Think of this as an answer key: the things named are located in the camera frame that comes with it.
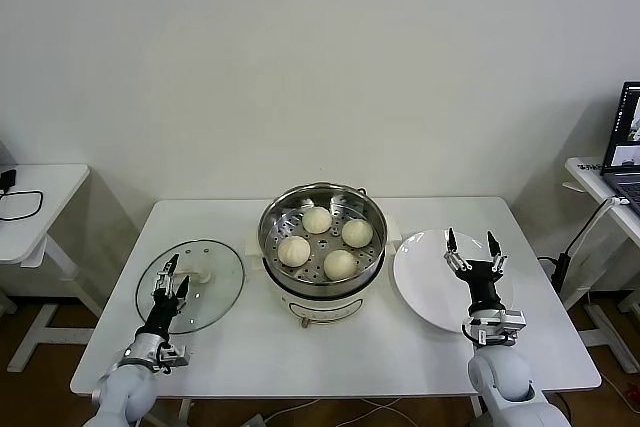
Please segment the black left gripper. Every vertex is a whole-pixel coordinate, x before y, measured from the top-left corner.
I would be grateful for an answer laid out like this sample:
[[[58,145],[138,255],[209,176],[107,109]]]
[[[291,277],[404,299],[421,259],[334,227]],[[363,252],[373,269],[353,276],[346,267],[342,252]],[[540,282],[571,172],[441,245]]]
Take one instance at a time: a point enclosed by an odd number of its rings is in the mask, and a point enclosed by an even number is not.
[[[178,305],[186,303],[189,291],[190,276],[184,275],[174,292],[174,275],[178,265],[179,254],[173,254],[157,272],[152,296],[154,305],[139,333],[168,336],[172,319],[178,314]]]

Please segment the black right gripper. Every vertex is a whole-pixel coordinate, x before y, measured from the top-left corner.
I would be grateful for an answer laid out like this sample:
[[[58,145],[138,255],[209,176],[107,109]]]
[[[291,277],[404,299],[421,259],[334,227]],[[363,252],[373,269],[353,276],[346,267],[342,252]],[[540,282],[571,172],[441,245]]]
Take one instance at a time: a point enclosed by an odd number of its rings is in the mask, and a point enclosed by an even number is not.
[[[444,259],[454,274],[462,275],[462,280],[468,285],[471,296],[469,313],[504,309],[495,284],[503,276],[508,256],[502,252],[498,240],[491,231],[487,232],[487,241],[492,263],[483,260],[467,261],[458,252],[454,230],[449,228],[446,234]]]

